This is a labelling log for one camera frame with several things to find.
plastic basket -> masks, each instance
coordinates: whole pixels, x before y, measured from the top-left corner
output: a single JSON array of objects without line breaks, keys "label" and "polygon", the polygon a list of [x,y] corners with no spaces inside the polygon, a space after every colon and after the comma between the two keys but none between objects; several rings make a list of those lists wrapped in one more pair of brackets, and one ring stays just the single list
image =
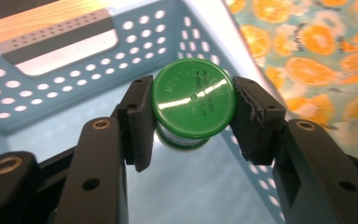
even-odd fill
[{"label": "plastic basket", "polygon": [[[113,41],[100,49],[88,48],[92,41],[98,42],[90,36],[104,39],[100,34],[109,34]],[[156,74],[176,59],[203,58],[231,76],[242,75],[214,36],[190,1],[164,0],[103,9],[0,43],[0,154],[26,150],[43,161],[72,147],[85,122],[110,115],[130,81]],[[54,66],[43,64],[57,62],[61,57],[57,50],[82,38],[91,42],[67,50],[79,50],[85,57]],[[32,67],[33,62],[45,67]],[[215,139],[209,147],[228,147],[233,152],[271,216],[283,223],[271,168],[246,162],[229,128]]]}]

basket handle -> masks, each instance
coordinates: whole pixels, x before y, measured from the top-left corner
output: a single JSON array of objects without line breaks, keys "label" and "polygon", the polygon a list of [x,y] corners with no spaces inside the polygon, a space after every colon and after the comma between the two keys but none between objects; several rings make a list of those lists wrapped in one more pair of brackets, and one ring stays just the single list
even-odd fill
[{"label": "basket handle", "polygon": [[39,77],[118,43],[104,8],[0,43],[0,51],[23,74]]}]

metal bolt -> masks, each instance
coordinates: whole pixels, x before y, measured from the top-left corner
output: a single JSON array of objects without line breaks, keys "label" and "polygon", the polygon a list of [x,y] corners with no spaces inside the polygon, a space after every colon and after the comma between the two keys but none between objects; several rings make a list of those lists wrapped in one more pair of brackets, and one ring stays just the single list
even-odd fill
[{"label": "metal bolt", "polygon": [[306,122],[305,120],[298,121],[296,123],[296,125],[305,131],[311,132],[311,131],[315,130],[315,125],[313,125],[312,123]]},{"label": "metal bolt", "polygon": [[92,123],[92,128],[95,130],[101,130],[109,127],[111,125],[110,120],[108,119],[99,119]]},{"label": "metal bolt", "polygon": [[0,160],[0,175],[12,172],[17,167],[21,166],[22,158],[20,157],[5,157]]}]

green bottle cap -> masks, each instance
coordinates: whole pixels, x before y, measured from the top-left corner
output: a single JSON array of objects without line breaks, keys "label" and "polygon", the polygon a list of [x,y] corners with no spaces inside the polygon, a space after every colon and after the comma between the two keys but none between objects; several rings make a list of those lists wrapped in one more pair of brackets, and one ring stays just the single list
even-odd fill
[{"label": "green bottle cap", "polygon": [[[235,112],[230,76],[202,59],[167,65],[158,73],[152,94],[158,135],[169,146],[181,149],[205,144],[228,126]],[[187,144],[181,144],[184,139],[188,139]]]}]

bottle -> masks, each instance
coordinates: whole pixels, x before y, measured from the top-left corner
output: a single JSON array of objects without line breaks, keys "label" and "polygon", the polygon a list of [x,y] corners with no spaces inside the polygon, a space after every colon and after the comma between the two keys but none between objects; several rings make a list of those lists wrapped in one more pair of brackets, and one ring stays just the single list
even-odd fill
[{"label": "bottle", "polygon": [[231,122],[235,88],[218,65],[202,59],[181,59],[158,73],[152,105],[160,141],[176,149],[195,149]]}]

